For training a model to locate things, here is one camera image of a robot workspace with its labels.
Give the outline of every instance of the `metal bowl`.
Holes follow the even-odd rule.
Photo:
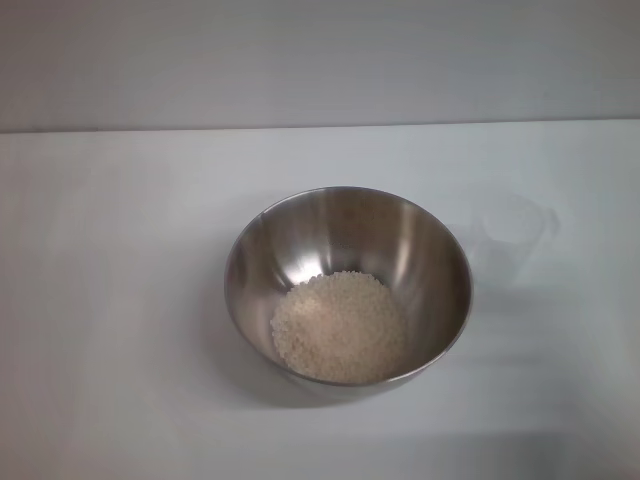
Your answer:
[[[323,381],[290,369],[270,321],[278,301],[312,276],[358,271],[389,287],[409,322],[409,361],[369,384]],[[242,336],[272,365],[317,393],[354,398],[403,384],[440,358],[465,326],[472,297],[467,259],[433,215],[403,198],[329,187],[267,208],[236,240],[225,271],[227,308]]]

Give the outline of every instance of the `uncooked rice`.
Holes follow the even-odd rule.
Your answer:
[[[281,300],[271,326],[285,363],[320,380],[380,381],[405,360],[407,322],[391,291],[372,275],[312,277]]]

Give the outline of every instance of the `clear plastic cup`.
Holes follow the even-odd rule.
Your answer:
[[[467,219],[447,222],[471,265],[476,283],[512,283],[533,252],[558,233],[553,209],[507,190],[483,189],[464,196]]]

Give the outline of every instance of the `white surface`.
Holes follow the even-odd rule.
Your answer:
[[[640,116],[637,0],[3,0],[0,131]]]
[[[548,479],[606,449],[623,468],[639,156],[634,121],[0,136],[0,476]],[[222,275],[255,214],[335,184],[445,223],[501,186],[560,231],[477,290],[425,374],[322,406],[242,343]]]

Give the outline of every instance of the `rice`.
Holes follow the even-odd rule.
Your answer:
[[[407,322],[372,275],[339,272],[294,287],[273,319],[276,350],[294,371],[340,383],[393,376],[407,351]]]

